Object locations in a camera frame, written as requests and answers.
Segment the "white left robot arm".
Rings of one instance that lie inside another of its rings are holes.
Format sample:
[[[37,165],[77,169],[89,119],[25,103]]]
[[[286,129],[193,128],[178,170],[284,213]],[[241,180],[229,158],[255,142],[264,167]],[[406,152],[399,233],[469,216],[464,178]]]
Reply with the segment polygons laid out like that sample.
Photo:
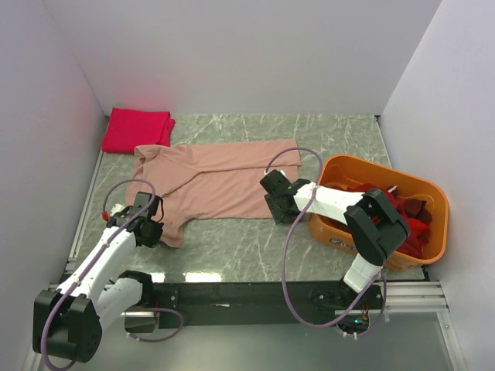
[[[89,362],[104,330],[124,311],[144,311],[156,303],[150,274],[117,271],[140,246],[155,247],[163,224],[154,220],[163,200],[138,192],[130,206],[116,206],[95,248],[58,287],[34,301],[32,349],[44,356]]]

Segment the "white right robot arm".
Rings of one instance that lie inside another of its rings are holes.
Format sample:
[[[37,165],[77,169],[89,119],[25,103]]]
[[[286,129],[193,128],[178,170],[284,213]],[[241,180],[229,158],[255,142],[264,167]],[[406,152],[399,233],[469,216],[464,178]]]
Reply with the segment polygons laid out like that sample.
[[[275,223],[291,224],[289,236],[307,213],[337,221],[349,230],[357,255],[337,289],[337,299],[348,308],[366,300],[366,285],[411,235],[405,218],[379,189],[348,192],[308,179],[290,182],[280,170],[266,170],[260,185]]]

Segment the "pink t shirt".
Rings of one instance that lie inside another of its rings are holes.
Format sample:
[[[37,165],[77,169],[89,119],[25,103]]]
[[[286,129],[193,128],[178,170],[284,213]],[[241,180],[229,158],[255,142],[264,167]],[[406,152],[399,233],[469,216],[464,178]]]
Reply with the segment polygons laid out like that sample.
[[[260,181],[266,168],[280,169],[292,182],[302,161],[295,139],[207,145],[141,145],[125,194],[154,188],[164,203],[162,242],[179,248],[190,220],[271,217]]]

